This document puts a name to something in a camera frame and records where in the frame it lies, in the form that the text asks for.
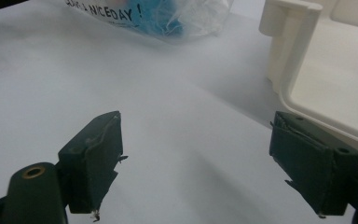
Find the white table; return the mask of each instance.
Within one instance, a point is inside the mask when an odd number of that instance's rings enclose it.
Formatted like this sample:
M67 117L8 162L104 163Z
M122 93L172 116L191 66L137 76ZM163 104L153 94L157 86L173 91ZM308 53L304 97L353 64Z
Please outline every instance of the white table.
M0 197L20 168L57 162L89 121L120 110L130 157L100 223L351 223L350 207L319 219L269 156L283 108L265 78L262 6L236 2L221 35L177 46L63 0L0 10Z

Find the plastic bag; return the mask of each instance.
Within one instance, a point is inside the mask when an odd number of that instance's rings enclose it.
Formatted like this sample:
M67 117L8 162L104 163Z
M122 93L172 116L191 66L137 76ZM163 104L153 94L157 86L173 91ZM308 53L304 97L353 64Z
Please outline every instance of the plastic bag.
M64 0L91 16L157 38L219 32L233 0Z

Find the screw hole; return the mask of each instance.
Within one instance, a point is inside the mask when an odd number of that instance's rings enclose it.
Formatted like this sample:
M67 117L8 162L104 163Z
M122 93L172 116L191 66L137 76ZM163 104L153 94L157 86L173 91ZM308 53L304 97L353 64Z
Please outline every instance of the screw hole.
M22 173L22 178L24 178L24 179L35 178L35 177L40 176L43 173L45 173L45 170L46 169L43 166L31 167L28 170L26 170L24 173Z
M343 148L343 147L340 147L340 148L338 149L338 151L340 151L340 152L342 152L342 153L349 153L349 152L350 152L349 150L347 150L346 148Z

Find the white surface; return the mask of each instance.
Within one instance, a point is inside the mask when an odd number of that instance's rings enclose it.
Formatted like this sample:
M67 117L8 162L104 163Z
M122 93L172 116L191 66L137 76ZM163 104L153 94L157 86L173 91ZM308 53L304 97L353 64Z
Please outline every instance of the white surface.
M358 141L358 3L312 2L268 0L268 77L291 111Z
M172 46L61 0L0 10L0 197L17 170L55 163L91 119L120 110L130 157L101 224L351 223L351 208L319 219L269 156L282 107L257 26L232 14L220 36Z

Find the white tray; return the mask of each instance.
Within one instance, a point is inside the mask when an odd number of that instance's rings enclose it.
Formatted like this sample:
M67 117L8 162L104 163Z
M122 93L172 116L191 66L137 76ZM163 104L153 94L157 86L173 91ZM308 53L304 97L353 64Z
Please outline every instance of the white tray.
M282 103L358 142L358 0L267 0L259 28Z

